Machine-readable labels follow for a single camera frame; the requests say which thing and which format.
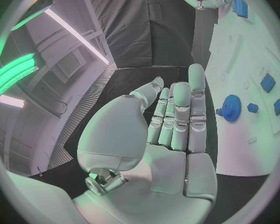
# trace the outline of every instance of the air vent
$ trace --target air vent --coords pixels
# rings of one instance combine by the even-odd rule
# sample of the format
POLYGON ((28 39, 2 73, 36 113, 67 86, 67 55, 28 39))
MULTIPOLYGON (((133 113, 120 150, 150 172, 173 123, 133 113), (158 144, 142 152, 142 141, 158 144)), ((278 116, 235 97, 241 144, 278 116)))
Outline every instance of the air vent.
POLYGON ((59 68, 63 73, 70 78, 77 70, 79 70, 84 64, 85 60, 83 59, 81 53, 78 49, 70 52, 68 55, 63 57, 60 61, 57 62, 59 68))

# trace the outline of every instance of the green light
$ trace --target green light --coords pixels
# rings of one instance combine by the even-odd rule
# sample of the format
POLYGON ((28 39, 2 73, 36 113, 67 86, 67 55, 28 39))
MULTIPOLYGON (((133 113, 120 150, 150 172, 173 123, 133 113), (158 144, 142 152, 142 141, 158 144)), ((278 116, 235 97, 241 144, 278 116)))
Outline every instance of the green light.
POLYGON ((24 19, 23 21, 19 22, 17 25, 15 25, 11 30, 17 30, 18 28, 20 28, 21 26, 25 25, 27 22, 29 22, 30 20, 32 20, 33 18, 35 18, 36 16, 40 15, 41 13, 43 13, 45 10, 47 9, 44 8, 38 12, 36 12, 35 14, 32 14, 31 16, 27 17, 26 19, 24 19))
POLYGON ((10 70, 11 68, 15 67, 16 65, 24 62, 24 61, 27 61, 31 58, 33 58, 33 56, 35 55, 35 53, 31 53, 31 54, 28 54, 28 55, 25 55, 25 56, 22 56, 14 61, 11 61, 10 63, 8 63, 7 65, 3 66, 1 69, 0 69, 0 76, 5 73, 6 71, 10 70))
POLYGON ((0 75, 0 88, 10 80, 14 79, 18 74, 24 72, 25 70, 31 67, 34 68, 34 64, 34 59, 30 59, 12 67, 12 69, 5 71, 3 74, 0 75))
POLYGON ((35 67, 30 67, 26 70, 24 70, 23 72, 17 74, 16 76, 14 76, 11 80, 7 81, 7 83, 5 83, 3 86, 0 87, 0 96, 6 91, 8 90, 13 84, 15 84, 16 82, 18 82, 20 79, 24 78, 25 76, 31 74, 32 72, 35 71, 35 67))

